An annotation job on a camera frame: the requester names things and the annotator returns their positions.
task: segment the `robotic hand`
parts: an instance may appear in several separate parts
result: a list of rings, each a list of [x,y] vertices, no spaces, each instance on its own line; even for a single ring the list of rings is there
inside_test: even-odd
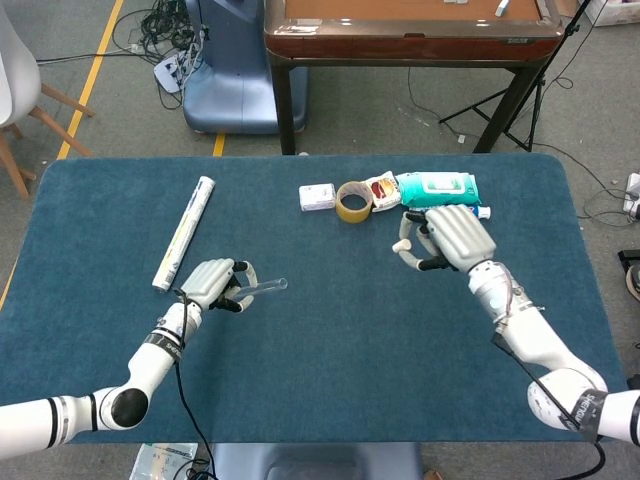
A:
[[[408,239],[414,222],[420,243],[433,255],[417,259]],[[496,245],[464,206],[405,212],[393,251],[418,270],[452,267],[469,275],[469,289],[495,325],[494,343],[524,363],[550,370],[529,385],[529,407],[558,429],[576,430],[594,442],[598,435],[640,446],[640,391],[609,394],[602,377],[577,358],[544,319],[507,268],[492,260]]]
[[[151,397],[185,344],[200,327],[202,310],[222,308],[242,312],[252,296],[236,302],[243,272],[252,287],[255,271],[248,262],[231,259],[201,263],[182,286],[183,302],[174,303],[129,360],[129,380],[87,396],[53,397],[0,407],[0,460],[70,442],[77,433],[127,430],[139,425]]]

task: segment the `blue felt surface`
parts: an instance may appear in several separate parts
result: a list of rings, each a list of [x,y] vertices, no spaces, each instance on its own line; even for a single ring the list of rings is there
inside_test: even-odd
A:
[[[91,159],[56,162],[40,186],[0,314],[0,404],[126,381],[130,355],[174,301],[151,280],[209,175],[217,185],[174,285],[219,257],[289,281],[241,315],[208,313],[188,345],[185,391],[211,441],[578,440],[529,411],[527,377],[489,343],[491,321],[466,276],[412,271],[391,252],[399,208],[360,225],[300,211],[300,185],[388,169],[474,173],[493,208],[496,258],[569,347],[624,388],[552,157]],[[196,439],[171,374],[139,428],[77,441]]]

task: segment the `small white box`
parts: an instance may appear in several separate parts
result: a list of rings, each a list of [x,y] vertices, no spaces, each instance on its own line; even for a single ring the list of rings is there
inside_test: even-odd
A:
[[[336,206],[336,189],[333,183],[303,185],[298,189],[300,208],[303,212],[326,210]]]
[[[591,0],[586,10],[591,23],[598,17],[604,4],[605,0]],[[609,0],[594,27],[637,22],[640,22],[640,2],[622,3],[622,0]]]

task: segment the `brown table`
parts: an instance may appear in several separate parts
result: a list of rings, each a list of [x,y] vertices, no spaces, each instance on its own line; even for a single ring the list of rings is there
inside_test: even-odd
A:
[[[284,155],[295,154],[289,71],[298,66],[506,68],[513,80],[475,153],[491,151],[564,33],[554,0],[265,0]]]

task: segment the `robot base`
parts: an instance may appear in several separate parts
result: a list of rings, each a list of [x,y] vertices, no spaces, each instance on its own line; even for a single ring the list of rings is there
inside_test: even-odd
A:
[[[417,443],[220,443],[219,478],[422,480]]]
[[[307,121],[309,69],[291,70],[293,125],[302,130]],[[203,63],[189,79],[184,93],[184,116],[196,131],[207,133],[276,134],[278,117],[271,75],[215,72]]]

